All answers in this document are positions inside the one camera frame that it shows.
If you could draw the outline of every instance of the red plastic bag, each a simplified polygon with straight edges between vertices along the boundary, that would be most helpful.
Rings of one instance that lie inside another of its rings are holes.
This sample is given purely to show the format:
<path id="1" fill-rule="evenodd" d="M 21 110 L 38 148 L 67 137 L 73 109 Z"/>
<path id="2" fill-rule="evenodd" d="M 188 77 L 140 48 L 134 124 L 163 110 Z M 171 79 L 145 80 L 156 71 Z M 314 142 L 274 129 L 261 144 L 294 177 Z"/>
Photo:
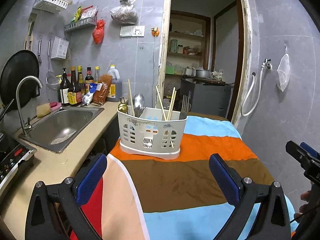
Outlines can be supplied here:
<path id="1" fill-rule="evenodd" d="M 100 44 L 104 36 L 104 25 L 106 22 L 104 20 L 98 20 L 97 25 L 92 33 L 93 40 L 96 44 Z"/>

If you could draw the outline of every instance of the green container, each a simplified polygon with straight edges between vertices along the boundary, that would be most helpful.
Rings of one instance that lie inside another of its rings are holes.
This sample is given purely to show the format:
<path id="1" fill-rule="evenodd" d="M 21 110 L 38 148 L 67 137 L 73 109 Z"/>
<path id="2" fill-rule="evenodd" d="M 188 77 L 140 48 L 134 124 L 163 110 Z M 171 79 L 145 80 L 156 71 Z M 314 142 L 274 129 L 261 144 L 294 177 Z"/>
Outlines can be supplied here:
<path id="1" fill-rule="evenodd" d="M 173 75 L 174 74 L 174 67 L 173 66 L 166 66 L 165 73 Z"/>

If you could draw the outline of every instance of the stainless steel sink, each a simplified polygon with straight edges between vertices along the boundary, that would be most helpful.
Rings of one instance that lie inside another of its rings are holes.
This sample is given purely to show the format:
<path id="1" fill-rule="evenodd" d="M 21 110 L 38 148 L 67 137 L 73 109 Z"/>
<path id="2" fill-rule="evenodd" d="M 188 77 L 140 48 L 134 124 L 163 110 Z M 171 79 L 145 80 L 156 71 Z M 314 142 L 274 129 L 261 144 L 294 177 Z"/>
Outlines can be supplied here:
<path id="1" fill-rule="evenodd" d="M 26 136 L 21 133 L 19 137 L 47 150 L 61 153 L 103 110 L 104 108 L 98 107 L 61 107 L 36 122 Z"/>

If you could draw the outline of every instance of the fork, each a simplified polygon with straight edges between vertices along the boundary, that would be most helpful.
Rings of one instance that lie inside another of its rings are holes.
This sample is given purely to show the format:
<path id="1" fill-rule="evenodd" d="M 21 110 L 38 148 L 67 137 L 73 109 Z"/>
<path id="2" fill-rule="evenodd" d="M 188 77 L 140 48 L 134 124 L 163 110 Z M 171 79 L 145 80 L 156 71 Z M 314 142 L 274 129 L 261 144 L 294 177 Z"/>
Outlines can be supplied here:
<path id="1" fill-rule="evenodd" d="M 183 95 L 182 98 L 182 107 L 181 107 L 181 112 L 179 115 L 179 120 L 186 119 L 187 118 L 187 112 L 189 112 L 189 97 L 186 95 Z"/>

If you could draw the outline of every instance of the strainer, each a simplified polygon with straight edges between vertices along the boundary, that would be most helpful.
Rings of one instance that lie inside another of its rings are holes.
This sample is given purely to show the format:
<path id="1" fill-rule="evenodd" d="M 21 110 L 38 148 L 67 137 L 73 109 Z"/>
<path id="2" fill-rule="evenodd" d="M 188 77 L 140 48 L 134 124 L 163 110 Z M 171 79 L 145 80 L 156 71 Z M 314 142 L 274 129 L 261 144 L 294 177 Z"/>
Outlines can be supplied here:
<path id="1" fill-rule="evenodd" d="M 49 39 L 49 45 L 48 45 L 48 72 L 45 77 L 45 82 L 47 83 L 48 88 L 51 90 L 57 91 L 59 89 L 59 80 L 56 77 L 56 75 L 50 71 L 50 47 L 51 47 L 51 39 Z"/>

